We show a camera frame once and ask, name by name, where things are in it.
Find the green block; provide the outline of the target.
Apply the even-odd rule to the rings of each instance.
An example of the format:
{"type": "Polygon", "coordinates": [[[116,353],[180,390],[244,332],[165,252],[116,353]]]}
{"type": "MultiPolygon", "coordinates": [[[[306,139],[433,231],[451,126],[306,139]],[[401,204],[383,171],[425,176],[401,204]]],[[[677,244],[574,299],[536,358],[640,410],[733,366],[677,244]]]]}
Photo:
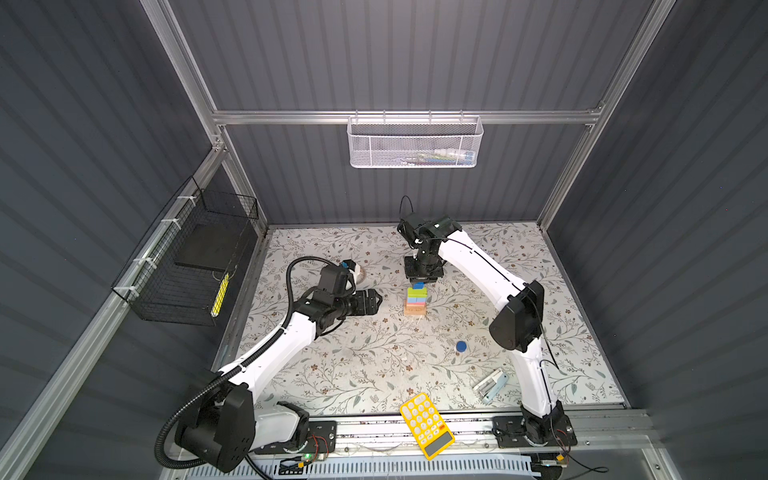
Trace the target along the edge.
{"type": "Polygon", "coordinates": [[[428,291],[426,288],[423,289],[413,289],[408,288],[407,289],[407,299],[416,299],[416,298],[426,298],[428,297],[428,291]]]}

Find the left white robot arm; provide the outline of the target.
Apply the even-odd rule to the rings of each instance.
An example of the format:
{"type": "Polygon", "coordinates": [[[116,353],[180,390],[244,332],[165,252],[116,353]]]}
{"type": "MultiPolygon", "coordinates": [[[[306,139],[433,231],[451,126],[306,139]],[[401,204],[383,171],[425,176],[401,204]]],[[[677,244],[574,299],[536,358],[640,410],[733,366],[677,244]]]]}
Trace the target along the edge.
{"type": "Polygon", "coordinates": [[[256,401],[288,362],[351,316],[377,314],[382,296],[360,289],[362,265],[347,259],[322,262],[319,281],[302,295],[285,273],[287,312],[283,320],[236,360],[192,384],[186,403],[161,427],[154,445],[157,462],[168,469],[205,464],[230,472],[249,454],[276,445],[301,451],[309,435],[309,415],[280,401],[258,409],[256,401]]]}

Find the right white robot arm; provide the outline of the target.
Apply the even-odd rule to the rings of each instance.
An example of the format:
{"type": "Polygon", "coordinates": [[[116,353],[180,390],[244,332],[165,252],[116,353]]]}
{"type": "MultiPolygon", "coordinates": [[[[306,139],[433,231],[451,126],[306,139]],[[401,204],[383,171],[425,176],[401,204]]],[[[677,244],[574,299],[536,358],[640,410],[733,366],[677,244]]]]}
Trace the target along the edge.
{"type": "Polygon", "coordinates": [[[497,315],[489,333],[500,347],[512,352],[526,437],[534,445],[551,441],[565,412],[545,369],[543,286],[507,271],[449,217],[427,221],[411,213],[400,220],[397,231],[415,251],[404,258],[410,282],[435,282],[449,263],[493,304],[497,315]]]}

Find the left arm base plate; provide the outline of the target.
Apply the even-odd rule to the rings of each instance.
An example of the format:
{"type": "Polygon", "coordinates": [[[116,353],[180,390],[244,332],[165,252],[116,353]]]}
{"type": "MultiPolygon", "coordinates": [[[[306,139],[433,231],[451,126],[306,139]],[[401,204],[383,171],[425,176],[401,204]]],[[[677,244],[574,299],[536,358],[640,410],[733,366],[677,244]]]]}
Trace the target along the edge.
{"type": "Polygon", "coordinates": [[[275,442],[253,450],[256,455],[329,454],[336,449],[338,423],[310,420],[288,442],[275,442]]]}

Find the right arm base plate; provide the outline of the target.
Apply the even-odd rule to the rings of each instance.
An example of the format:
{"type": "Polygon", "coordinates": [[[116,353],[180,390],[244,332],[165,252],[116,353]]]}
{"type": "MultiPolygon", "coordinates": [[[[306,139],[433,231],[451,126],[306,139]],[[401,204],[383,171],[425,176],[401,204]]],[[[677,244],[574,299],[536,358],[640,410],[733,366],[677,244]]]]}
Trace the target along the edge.
{"type": "Polygon", "coordinates": [[[500,448],[565,447],[578,444],[578,439],[566,414],[539,419],[519,416],[495,416],[491,433],[500,448]]]}

